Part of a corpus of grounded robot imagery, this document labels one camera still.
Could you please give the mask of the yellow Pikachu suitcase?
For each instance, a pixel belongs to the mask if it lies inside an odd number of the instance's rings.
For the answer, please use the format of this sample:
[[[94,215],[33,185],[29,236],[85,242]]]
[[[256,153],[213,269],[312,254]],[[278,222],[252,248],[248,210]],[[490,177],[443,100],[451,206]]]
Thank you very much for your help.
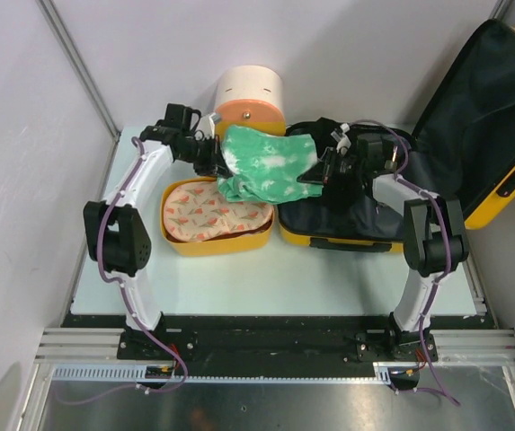
[[[458,53],[411,132],[356,124],[348,137],[400,136],[411,183],[460,201],[467,229],[490,223],[515,197],[515,29],[484,22]],[[282,204],[280,231],[290,243],[317,248],[399,251],[403,218],[350,180],[318,198]]]

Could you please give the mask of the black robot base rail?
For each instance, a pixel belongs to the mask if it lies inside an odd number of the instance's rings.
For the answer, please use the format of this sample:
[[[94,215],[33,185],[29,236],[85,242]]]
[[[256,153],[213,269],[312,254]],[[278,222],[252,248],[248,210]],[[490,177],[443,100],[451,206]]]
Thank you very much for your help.
[[[479,316],[432,319],[423,340],[397,345],[386,316],[165,316],[153,334],[162,350],[120,315],[68,314],[65,329],[115,329],[120,360],[176,362],[179,371],[260,373],[278,377],[360,375],[374,362],[422,364],[438,359],[442,330],[489,330]]]

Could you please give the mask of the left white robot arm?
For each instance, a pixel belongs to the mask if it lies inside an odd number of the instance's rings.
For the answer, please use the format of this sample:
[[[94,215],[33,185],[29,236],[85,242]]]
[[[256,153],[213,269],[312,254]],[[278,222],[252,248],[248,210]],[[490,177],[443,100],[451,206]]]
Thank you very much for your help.
[[[166,352],[168,338],[156,329],[162,312],[146,270],[152,242],[141,212],[174,162],[217,174],[220,122],[216,112],[203,115],[182,104],[168,104],[162,119],[130,139],[136,157],[120,182],[103,200],[89,201],[83,209],[90,259],[103,282],[119,287],[128,325],[142,330],[136,346],[151,359]]]

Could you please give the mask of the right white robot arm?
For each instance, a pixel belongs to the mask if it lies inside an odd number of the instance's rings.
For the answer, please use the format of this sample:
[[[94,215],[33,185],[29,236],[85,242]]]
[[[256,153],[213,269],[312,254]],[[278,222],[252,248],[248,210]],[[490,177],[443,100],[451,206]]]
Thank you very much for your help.
[[[406,142],[377,138],[338,139],[320,159],[297,177],[306,184],[328,186],[351,180],[369,197],[403,217],[403,253],[409,267],[402,297],[391,312],[384,349],[405,360],[431,324],[431,308],[441,283],[468,257],[460,202],[423,189],[401,174],[408,161]]]

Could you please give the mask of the tulip print mesh pouch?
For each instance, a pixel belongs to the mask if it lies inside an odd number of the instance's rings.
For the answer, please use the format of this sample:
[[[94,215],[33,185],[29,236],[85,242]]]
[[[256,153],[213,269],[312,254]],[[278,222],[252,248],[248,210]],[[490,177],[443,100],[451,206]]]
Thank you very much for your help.
[[[179,242],[206,242],[265,226],[273,206],[262,202],[229,202],[214,181],[178,185],[162,205],[165,230]]]

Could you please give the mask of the yellow plastic basket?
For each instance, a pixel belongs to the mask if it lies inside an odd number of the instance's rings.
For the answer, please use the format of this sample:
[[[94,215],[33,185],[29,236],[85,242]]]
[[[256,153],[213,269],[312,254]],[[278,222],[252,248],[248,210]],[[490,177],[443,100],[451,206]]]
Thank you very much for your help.
[[[173,191],[178,185],[194,182],[194,181],[214,181],[210,178],[200,177],[190,180],[183,180],[175,182],[169,185],[163,194],[162,201],[160,204],[159,218],[160,218],[160,229],[163,237],[169,242],[169,244],[175,249],[175,251],[184,257],[204,257],[219,254],[229,254],[242,251],[251,251],[264,246],[270,238],[271,229],[275,218],[275,209],[273,207],[273,215],[270,221],[263,226],[261,229],[251,231],[249,233],[231,234],[209,240],[206,242],[179,242],[175,240],[163,227],[161,219],[162,205],[165,202],[167,196]]]

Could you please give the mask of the green white patterned towel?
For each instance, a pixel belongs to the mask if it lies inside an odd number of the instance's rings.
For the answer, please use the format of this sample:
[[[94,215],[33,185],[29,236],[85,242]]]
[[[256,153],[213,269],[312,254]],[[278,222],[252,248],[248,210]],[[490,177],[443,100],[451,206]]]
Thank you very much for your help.
[[[297,180],[317,163],[315,140],[309,134],[273,136],[231,126],[221,153],[232,175],[218,176],[218,191],[229,202],[278,205],[322,195],[321,185]]]

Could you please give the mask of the pastel round drawer box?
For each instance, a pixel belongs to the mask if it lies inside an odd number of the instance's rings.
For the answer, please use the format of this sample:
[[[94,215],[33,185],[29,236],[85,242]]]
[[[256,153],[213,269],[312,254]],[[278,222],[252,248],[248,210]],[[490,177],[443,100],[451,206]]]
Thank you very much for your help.
[[[225,71],[218,81],[214,111],[221,118],[216,125],[221,139],[232,125],[285,135],[283,83],[268,67],[246,65]]]

